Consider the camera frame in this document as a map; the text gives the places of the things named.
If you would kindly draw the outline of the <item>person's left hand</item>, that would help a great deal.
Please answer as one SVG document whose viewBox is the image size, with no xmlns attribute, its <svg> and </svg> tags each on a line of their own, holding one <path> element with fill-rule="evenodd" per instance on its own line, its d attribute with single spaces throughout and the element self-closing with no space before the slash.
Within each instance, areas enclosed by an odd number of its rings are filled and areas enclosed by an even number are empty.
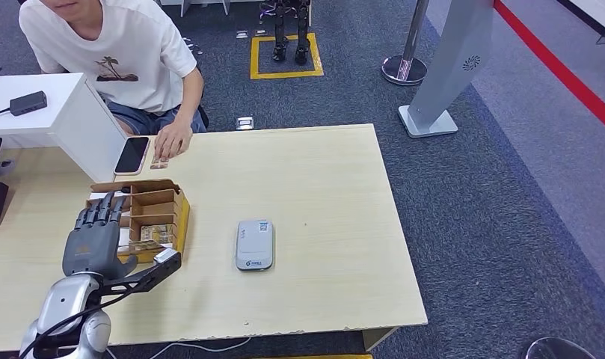
<svg viewBox="0 0 605 359">
<path fill-rule="evenodd" d="M 189 122 L 174 120 L 164 126 L 154 141 L 155 158 L 160 161 L 171 159 L 187 150 L 193 130 Z"/>
</svg>

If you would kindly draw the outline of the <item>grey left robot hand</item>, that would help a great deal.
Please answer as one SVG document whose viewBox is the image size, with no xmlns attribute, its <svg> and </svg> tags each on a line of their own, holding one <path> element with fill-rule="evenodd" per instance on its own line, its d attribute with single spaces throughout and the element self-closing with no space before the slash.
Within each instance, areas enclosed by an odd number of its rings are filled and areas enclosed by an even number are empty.
<svg viewBox="0 0 605 359">
<path fill-rule="evenodd" d="M 66 276 L 93 272 L 117 280 L 135 270 L 138 258 L 134 254 L 124 263 L 117 255 L 124 202 L 124 196 L 115 197 L 110 191 L 80 211 L 64 248 L 62 270 Z"/>
</svg>

